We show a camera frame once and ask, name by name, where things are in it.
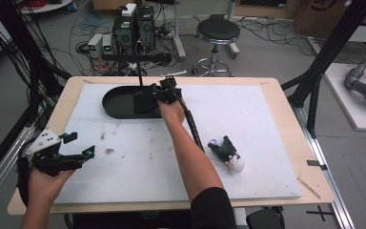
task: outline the electronic equipment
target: electronic equipment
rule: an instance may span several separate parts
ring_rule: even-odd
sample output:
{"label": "electronic equipment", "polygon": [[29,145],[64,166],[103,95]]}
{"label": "electronic equipment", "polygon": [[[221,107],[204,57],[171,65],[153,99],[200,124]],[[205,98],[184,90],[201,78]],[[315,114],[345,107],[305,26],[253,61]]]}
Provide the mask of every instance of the electronic equipment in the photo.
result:
{"label": "electronic equipment", "polygon": [[89,41],[88,48],[91,53],[91,57],[100,58],[103,54],[103,34],[95,34],[91,41]]}
{"label": "electronic equipment", "polygon": [[103,52],[104,54],[117,54],[111,34],[103,35]]}
{"label": "electronic equipment", "polygon": [[139,114],[157,108],[157,100],[171,104],[181,98],[181,89],[177,89],[173,76],[166,76],[160,81],[160,87],[156,84],[144,87],[133,94],[134,111]]}
{"label": "electronic equipment", "polygon": [[121,15],[122,16],[129,16],[129,17],[132,17],[135,13],[135,9],[136,9],[136,4],[134,3],[128,3],[126,5],[126,10],[122,10],[121,11]]}
{"label": "electronic equipment", "polygon": [[145,51],[155,49],[153,6],[143,6],[138,8],[137,21],[141,48]]}
{"label": "electronic equipment", "polygon": [[31,156],[30,162],[41,172],[56,176],[61,171],[82,168],[82,164],[94,157],[94,145],[82,151],[81,155],[63,156],[58,153],[61,146],[61,139],[68,144],[78,138],[78,134],[64,133],[56,135],[50,128],[46,128],[36,138],[26,155]]}
{"label": "electronic equipment", "polygon": [[116,43],[119,54],[133,54],[137,47],[138,30],[133,16],[116,15],[114,25],[112,27],[112,34]]}
{"label": "electronic equipment", "polygon": [[147,0],[148,2],[155,2],[155,3],[161,3],[161,4],[167,4],[167,5],[174,5],[173,0]]}

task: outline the white board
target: white board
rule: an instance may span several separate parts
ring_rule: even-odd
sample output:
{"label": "white board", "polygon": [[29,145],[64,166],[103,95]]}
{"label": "white board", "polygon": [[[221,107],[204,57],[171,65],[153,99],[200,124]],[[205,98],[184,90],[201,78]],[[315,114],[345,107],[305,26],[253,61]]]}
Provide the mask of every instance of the white board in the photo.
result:
{"label": "white board", "polygon": [[[95,145],[87,161],[64,186],[57,203],[187,200],[173,144],[163,119],[115,119],[102,107],[115,85],[86,85],[66,131],[78,139],[60,153],[80,154]],[[300,189],[274,121],[258,86],[178,85],[192,111],[207,156],[230,198],[299,198]],[[207,147],[227,135],[246,160],[230,175]]]}
{"label": "white board", "polygon": [[[347,73],[355,66],[332,64],[325,74],[332,91],[353,127],[358,131],[366,131],[366,100],[362,94],[344,87]],[[359,81],[366,84],[366,69]]]}

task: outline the stool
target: stool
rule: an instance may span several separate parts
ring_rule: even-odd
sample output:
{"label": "stool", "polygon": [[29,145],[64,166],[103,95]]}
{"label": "stool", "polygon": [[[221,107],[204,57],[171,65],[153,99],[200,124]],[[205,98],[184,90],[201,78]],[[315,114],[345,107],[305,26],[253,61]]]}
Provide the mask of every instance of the stool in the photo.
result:
{"label": "stool", "polygon": [[201,39],[212,43],[213,50],[210,58],[200,59],[194,64],[193,73],[197,76],[215,76],[216,73],[232,76],[228,65],[217,59],[216,53],[218,45],[229,45],[239,38],[240,28],[234,22],[223,18],[209,18],[198,24],[197,34]]}

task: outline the stool leg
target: stool leg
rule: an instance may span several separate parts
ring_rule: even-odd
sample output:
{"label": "stool leg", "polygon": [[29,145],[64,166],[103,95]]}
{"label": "stool leg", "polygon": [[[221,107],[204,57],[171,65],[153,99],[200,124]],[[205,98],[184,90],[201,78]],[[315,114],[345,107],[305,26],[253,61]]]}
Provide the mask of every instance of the stool leg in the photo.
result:
{"label": "stool leg", "polygon": [[[227,73],[227,76],[231,76],[231,72],[230,69],[228,67],[228,65],[226,65],[224,62],[222,62],[221,60],[216,58],[216,54],[218,53],[218,46],[217,45],[213,45],[213,50],[211,52],[211,56],[210,58],[203,58],[201,60],[199,60],[197,63],[194,64],[193,66],[193,73],[197,76],[205,76],[205,75],[212,75],[215,76],[215,73]],[[222,66],[224,66],[225,70],[219,70],[217,67],[217,63],[221,64]],[[199,68],[205,70],[204,73],[199,74]]]}

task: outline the gray floor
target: gray floor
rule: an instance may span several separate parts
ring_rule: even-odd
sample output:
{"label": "gray floor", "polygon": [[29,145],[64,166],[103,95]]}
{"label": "gray floor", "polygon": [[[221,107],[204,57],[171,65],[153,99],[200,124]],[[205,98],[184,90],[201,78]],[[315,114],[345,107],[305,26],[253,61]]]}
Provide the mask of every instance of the gray floor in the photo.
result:
{"label": "gray floor", "polygon": [[[89,69],[89,60],[74,51],[74,47],[81,41],[88,41],[89,36],[80,36],[84,31],[89,34],[90,29],[81,24],[101,25],[97,32],[107,31],[112,26],[111,14],[98,14],[92,6],[85,4],[78,12],[70,13],[65,10],[43,13],[39,15],[39,22],[46,35],[57,60],[72,75],[82,75],[66,52],[72,53],[81,63],[83,69]],[[188,26],[182,34],[194,34],[197,19],[194,17],[182,18],[181,28]],[[296,36],[292,30],[292,22],[282,21],[285,24],[274,26],[276,33],[286,34],[287,38]],[[267,38],[266,29],[262,31],[256,26],[247,26],[254,32],[242,29],[239,40],[236,42],[241,54],[232,59],[230,53],[224,50],[218,53],[232,69],[234,76],[239,77],[274,77],[280,83],[304,73],[315,57],[312,49],[305,40],[295,40],[292,45],[278,45],[265,41],[258,36]],[[282,39],[283,36],[272,34],[272,39]],[[198,59],[208,56],[212,46],[204,41],[182,36],[187,58],[177,62],[172,68],[155,68],[148,70],[149,75],[188,71]],[[358,44],[350,43],[339,55],[341,58],[358,62],[366,56],[366,49]],[[0,54],[0,142],[9,132],[15,120],[23,113],[27,105],[26,87],[15,73],[13,66],[4,54]],[[322,80],[319,103],[316,117],[316,134],[320,146],[328,160],[335,182],[346,203],[356,228],[366,228],[366,132],[355,131],[339,106],[333,92],[325,80]],[[0,188],[0,228],[18,227],[21,217],[9,216],[6,209],[15,188],[16,173],[14,169]],[[329,205],[321,205],[322,211],[332,212]],[[284,217],[287,228],[337,228],[333,216],[327,215],[324,219],[320,215],[307,214],[307,211],[318,211],[316,205],[285,206]],[[258,208],[248,208],[250,214]],[[62,216],[51,216],[51,228],[66,228]]]}

